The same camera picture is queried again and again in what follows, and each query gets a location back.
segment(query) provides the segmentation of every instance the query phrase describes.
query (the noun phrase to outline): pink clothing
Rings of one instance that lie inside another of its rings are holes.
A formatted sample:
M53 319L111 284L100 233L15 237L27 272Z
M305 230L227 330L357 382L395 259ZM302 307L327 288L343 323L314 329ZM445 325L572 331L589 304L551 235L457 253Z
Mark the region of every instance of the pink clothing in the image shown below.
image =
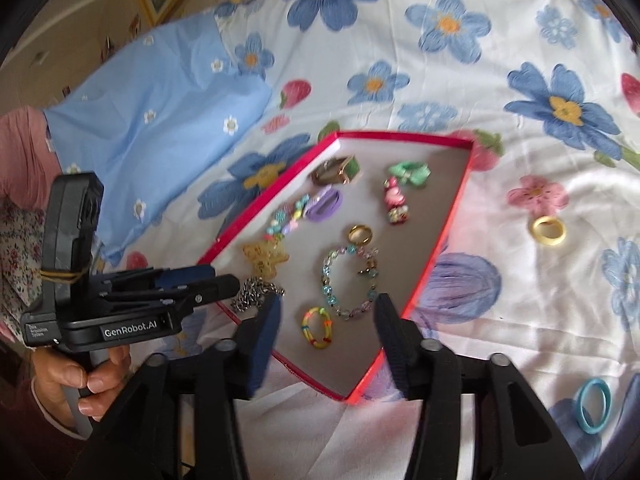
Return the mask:
M47 120L31 107L0 117L0 201L45 209L53 180L62 172L47 146Z

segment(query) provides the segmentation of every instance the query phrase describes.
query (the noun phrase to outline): bed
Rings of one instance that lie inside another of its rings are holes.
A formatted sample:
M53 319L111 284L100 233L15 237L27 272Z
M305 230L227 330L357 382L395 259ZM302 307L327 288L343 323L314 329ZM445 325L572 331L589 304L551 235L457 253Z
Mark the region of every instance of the bed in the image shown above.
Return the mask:
M634 40L612 12L624 2L333 3L328 10L314 0L245 0L204 11L239 73L263 79L273 96L117 266L194 264L332 131L474 140L472 174L414 320L458 353L509 355L587 478L632 478L640 431L640 68ZM631 9L622 21L633 18ZM63 168L73 163L63 157ZM542 215L564 221L564 243L546 247L529 235L530 219ZM210 306L183 328L134 348L137 361L151 351L193 354L233 325ZM575 421L573 397L594 376L611 387L613 412L601 434L589 435ZM402 478L419 407L400 402L386 368L366 397L357 406L334 402L273 361L258 397L238 405L252 478ZM459 478L471 470L472 417L467 399Z

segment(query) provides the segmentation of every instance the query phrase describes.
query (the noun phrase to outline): human hand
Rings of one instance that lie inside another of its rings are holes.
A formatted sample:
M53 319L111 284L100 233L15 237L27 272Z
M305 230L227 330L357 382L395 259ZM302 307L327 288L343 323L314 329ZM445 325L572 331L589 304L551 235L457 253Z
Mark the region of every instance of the human hand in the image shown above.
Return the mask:
M130 365L128 345L109 348L109 360L90 374L65 355L51 348L38 348L33 353L34 390L49 415L72 428L75 421L62 386L88 386L94 395L80 399L78 408L83 415L100 420L123 389Z

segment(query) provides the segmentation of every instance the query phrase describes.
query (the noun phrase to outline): metal chain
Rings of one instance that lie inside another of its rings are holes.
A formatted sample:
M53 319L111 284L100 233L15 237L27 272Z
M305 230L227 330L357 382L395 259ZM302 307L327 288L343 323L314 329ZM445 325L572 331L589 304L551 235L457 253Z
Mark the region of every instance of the metal chain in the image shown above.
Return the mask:
M260 310L267 294L272 293L282 296L284 292L282 287L271 282L265 282L262 278L252 276L242 284L240 292L231 302L231 308L239 313L245 312L252 307Z

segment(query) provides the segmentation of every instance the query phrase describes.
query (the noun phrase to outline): blue pillowcase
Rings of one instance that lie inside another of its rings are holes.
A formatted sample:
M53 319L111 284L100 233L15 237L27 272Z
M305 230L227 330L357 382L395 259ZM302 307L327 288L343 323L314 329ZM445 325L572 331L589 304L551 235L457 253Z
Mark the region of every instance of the blue pillowcase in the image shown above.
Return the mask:
M116 265L169 202L241 140L271 89L232 66L212 14L156 28L44 110L63 171L104 184L97 235Z

